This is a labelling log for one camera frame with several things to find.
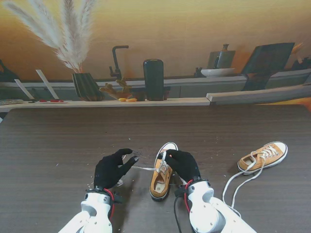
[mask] white bowl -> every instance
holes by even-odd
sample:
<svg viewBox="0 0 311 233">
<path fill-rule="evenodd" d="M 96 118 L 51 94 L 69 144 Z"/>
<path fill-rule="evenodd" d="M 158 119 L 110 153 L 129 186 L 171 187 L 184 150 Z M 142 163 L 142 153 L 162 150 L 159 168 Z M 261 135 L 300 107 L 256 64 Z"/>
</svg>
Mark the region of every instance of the white bowl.
<svg viewBox="0 0 311 233">
<path fill-rule="evenodd" d="M 206 77 L 221 77 L 228 74 L 232 74 L 235 68 L 226 68 L 226 69 L 202 69 L 201 73 Z"/>
</svg>

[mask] white rubber sole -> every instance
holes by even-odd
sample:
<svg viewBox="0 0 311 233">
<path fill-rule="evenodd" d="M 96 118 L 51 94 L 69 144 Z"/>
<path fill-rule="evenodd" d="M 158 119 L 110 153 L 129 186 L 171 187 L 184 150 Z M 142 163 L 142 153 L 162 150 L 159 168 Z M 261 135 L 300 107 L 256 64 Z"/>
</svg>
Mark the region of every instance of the white rubber sole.
<svg viewBox="0 0 311 233">
<path fill-rule="evenodd" d="M 166 149 L 166 150 L 169 150 L 169 149 L 178 150 L 178 147 L 177 147 L 177 145 L 176 145 L 174 142 L 168 142 L 168 143 L 166 143 L 164 146 L 162 146 L 161 149 L 159 150 L 159 152 L 158 152 L 157 155 L 156 155 L 154 168 L 155 168 L 155 166 L 156 166 L 157 157 L 159 156 L 161 150 L 163 150 L 163 149 Z M 155 197 L 154 195 L 152 195 L 151 190 L 150 190 L 150 187 L 149 187 L 149 192 L 150 192 L 151 198 L 152 198 L 153 200 L 156 200 L 156 201 L 164 200 L 164 199 L 167 197 L 169 191 L 170 191 L 170 186 L 169 186 L 169 188 L 167 189 L 167 192 L 164 194 L 164 196 L 157 198 L 157 197 Z"/>
<path fill-rule="evenodd" d="M 279 163 L 281 163 L 281 162 L 285 159 L 285 157 L 286 157 L 286 155 L 287 155 L 287 151 L 288 151 L 288 148 L 287 148 L 287 145 L 286 145 L 286 144 L 285 144 L 285 146 L 286 146 L 286 149 L 285 149 L 284 155 L 283 155 L 281 158 L 279 158 L 278 160 L 274 161 L 273 163 L 264 166 L 263 169 L 269 168 L 269 167 L 272 167 L 272 166 L 275 166 L 275 165 L 278 165 Z M 240 168 L 239 162 L 238 162 L 238 169 L 239 169 L 240 171 L 245 171 L 244 169 Z M 250 174 L 253 174 L 253 173 L 256 172 L 256 171 L 259 171 L 260 169 L 261 169 L 261 167 L 257 168 L 256 170 L 253 170 L 253 171 L 246 171 L 245 173 L 243 173 L 243 175 L 250 175 Z"/>
</svg>

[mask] striped vase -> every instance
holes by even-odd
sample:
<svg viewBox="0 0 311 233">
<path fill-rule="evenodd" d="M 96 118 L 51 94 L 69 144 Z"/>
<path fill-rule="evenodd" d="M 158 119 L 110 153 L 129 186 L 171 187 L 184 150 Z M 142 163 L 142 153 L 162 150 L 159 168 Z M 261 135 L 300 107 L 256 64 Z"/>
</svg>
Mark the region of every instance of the striped vase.
<svg viewBox="0 0 311 233">
<path fill-rule="evenodd" d="M 84 101 L 102 101 L 104 95 L 90 73 L 72 74 L 74 87 L 79 98 Z"/>
</svg>

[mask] orange wall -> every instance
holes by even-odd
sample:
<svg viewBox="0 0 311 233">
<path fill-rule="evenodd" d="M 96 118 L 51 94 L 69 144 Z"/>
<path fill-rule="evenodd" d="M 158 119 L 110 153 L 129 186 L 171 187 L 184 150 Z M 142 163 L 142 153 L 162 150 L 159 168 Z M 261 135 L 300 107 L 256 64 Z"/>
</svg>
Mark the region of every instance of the orange wall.
<svg viewBox="0 0 311 233">
<path fill-rule="evenodd" d="M 27 8 L 26 0 L 15 2 Z M 59 1 L 44 2 L 59 17 Z M 258 45 L 304 42 L 300 55 L 308 56 L 310 12 L 310 0 L 99 0 L 84 70 L 96 79 L 110 78 L 115 45 L 130 46 L 117 51 L 127 78 L 143 77 L 142 62 L 149 58 L 163 60 L 165 76 L 192 75 L 224 43 L 237 51 L 232 64 L 237 71 Z M 52 49 L 2 5 L 0 22 L 0 58 L 22 80 L 39 80 L 35 69 L 43 70 L 50 81 L 71 80 L 72 71 Z M 294 60 L 290 57 L 288 66 Z"/>
</svg>

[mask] sneaker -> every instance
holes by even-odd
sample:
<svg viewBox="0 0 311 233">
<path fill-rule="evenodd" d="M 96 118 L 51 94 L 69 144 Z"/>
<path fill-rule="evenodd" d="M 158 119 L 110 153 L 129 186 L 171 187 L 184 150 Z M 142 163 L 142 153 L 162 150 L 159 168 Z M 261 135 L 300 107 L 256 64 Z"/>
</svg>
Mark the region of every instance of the sneaker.
<svg viewBox="0 0 311 233">
<path fill-rule="evenodd" d="M 268 168 L 279 164 L 287 155 L 287 145 L 283 142 L 271 142 L 260 149 L 251 152 L 241 158 L 238 169 L 244 171 L 244 175 L 252 174 L 261 168 Z"/>
<path fill-rule="evenodd" d="M 151 198 L 156 201 L 164 200 L 170 190 L 170 179 L 173 170 L 171 167 L 165 162 L 166 151 L 169 149 L 178 150 L 178 147 L 173 142 L 168 142 L 159 150 L 155 159 L 156 169 L 152 175 L 151 183 L 150 183 L 150 194 Z M 162 153 L 162 159 L 158 159 L 158 156 Z"/>
<path fill-rule="evenodd" d="M 236 212 L 241 217 L 240 213 L 234 209 L 235 196 L 239 188 L 241 188 L 245 183 L 256 179 L 262 173 L 262 170 L 264 168 L 272 167 L 282 162 L 287 155 L 287 151 L 288 149 L 285 143 L 271 142 L 259 148 L 258 150 L 251 152 L 247 156 L 241 158 L 238 161 L 238 169 L 240 170 L 240 172 L 232 176 L 225 185 L 225 189 L 223 192 L 223 202 L 225 203 L 225 193 L 228 189 L 230 182 L 234 178 L 240 176 L 241 174 L 250 175 L 256 171 L 259 171 L 255 176 L 244 181 L 236 188 L 233 194 L 232 204 L 231 206 L 228 205 L 228 207 L 230 207 L 234 212 Z"/>
</svg>

